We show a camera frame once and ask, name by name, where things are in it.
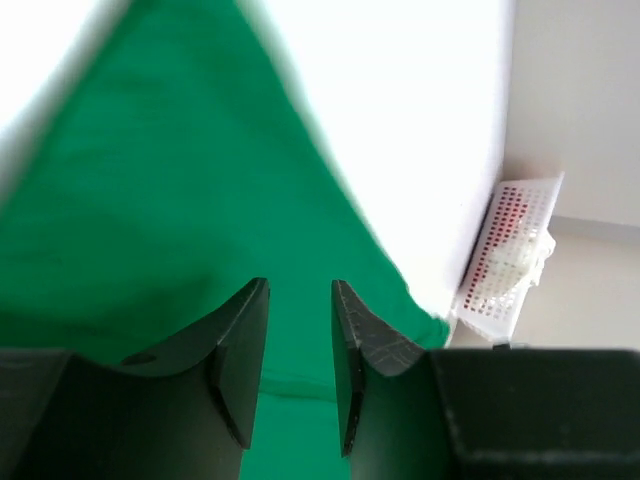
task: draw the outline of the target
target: green towel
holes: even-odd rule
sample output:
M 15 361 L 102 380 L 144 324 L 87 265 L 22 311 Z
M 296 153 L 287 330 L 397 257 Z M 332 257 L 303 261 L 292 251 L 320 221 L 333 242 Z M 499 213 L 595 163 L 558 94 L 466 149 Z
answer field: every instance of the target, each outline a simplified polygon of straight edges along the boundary
M 272 295 L 242 477 L 347 478 L 331 280 L 424 346 L 448 328 L 410 298 L 237 6 L 134 2 L 0 212 L 0 339 L 115 362 L 256 276 Z

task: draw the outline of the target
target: plastic basket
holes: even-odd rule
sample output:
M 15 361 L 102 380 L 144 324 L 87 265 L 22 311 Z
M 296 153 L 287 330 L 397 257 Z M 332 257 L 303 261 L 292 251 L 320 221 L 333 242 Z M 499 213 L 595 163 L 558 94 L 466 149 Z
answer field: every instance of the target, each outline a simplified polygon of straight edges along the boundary
M 547 227 L 563 176 L 501 182 L 482 226 L 454 313 L 491 341 L 509 341 L 527 291 L 555 242 Z

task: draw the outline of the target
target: white basket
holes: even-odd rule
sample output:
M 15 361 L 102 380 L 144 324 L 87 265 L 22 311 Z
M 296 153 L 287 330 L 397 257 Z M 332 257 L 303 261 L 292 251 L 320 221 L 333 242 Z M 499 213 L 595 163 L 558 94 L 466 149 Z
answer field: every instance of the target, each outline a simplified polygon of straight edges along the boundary
M 555 242 L 547 227 L 558 178 L 501 182 L 456 296 L 455 315 L 491 341 L 509 341 L 527 291 Z

